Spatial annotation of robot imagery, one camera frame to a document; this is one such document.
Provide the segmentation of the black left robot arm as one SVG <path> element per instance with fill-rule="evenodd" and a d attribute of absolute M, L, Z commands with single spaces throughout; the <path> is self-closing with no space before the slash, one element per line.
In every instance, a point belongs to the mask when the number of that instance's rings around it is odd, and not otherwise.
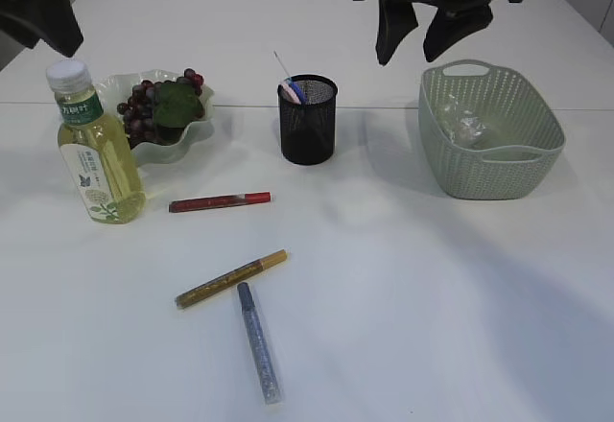
<path fill-rule="evenodd" d="M 1 0 L 1 31 L 29 49 L 42 40 L 66 58 L 83 43 L 71 0 Z"/>

